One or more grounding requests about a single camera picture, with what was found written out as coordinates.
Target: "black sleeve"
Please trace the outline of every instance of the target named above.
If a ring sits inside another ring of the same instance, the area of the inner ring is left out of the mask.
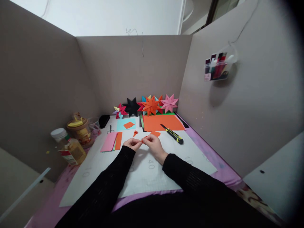
[[[124,186],[135,151],[122,146],[109,167],[101,172],[56,227],[95,227],[111,213]]]
[[[174,180],[196,202],[208,207],[206,213],[226,223],[255,223],[276,225],[241,199],[224,183],[193,167],[175,154],[169,154],[163,165],[165,174]]]

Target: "orange paper square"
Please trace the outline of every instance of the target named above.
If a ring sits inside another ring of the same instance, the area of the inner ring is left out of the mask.
[[[144,116],[143,119],[145,131],[164,131],[161,124],[172,131],[185,130],[184,125],[175,115]]]
[[[128,122],[128,123],[124,124],[124,127],[126,129],[128,129],[128,128],[132,127],[132,126],[134,126],[134,123],[132,123],[132,122]]]
[[[158,136],[161,135],[161,134],[160,134],[159,132],[157,132],[157,131],[153,131],[153,132],[151,132],[151,134],[155,135],[156,137],[158,137]]]

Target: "person's right hand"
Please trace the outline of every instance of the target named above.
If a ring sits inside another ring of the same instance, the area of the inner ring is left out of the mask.
[[[161,165],[163,165],[166,157],[168,156],[168,153],[166,153],[162,148],[162,144],[159,138],[155,135],[150,134],[146,138],[143,138],[142,141],[150,148],[151,153],[155,157],[155,159]]]

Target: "pink fabric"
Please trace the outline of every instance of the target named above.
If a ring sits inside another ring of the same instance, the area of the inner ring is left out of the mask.
[[[190,127],[186,128],[186,133],[194,141],[194,143],[199,147],[199,149],[206,155],[208,160],[217,168],[217,172],[211,176],[221,182],[225,183],[226,186],[233,189],[234,191],[242,188],[244,182],[238,176],[233,169],[227,165],[227,163]],[[63,215],[71,208],[69,207],[59,207],[60,201],[67,190],[70,182],[73,179],[78,167],[68,166],[61,174],[53,193],[44,204],[43,207],[31,218],[31,221],[25,226],[26,228],[54,228]],[[171,191],[158,191],[158,192],[147,192],[139,193],[117,200],[113,211],[121,208],[123,205],[134,201],[136,199],[144,198],[149,195],[155,194],[167,194],[182,192],[182,190],[171,190]]]

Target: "hand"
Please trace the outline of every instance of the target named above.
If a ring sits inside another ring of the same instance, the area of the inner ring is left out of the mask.
[[[162,144],[159,138],[151,134],[148,135],[146,138],[143,138],[142,141],[150,148],[151,153],[155,157],[155,159],[161,165],[163,165],[166,157],[168,156],[168,153],[166,153],[162,148]]]
[[[127,146],[127,147],[131,148],[134,151],[137,151],[138,148],[140,148],[140,146],[142,144],[143,143],[139,139],[134,139],[134,138],[130,138],[130,139],[128,139],[127,141],[125,141],[123,143],[124,146]]]

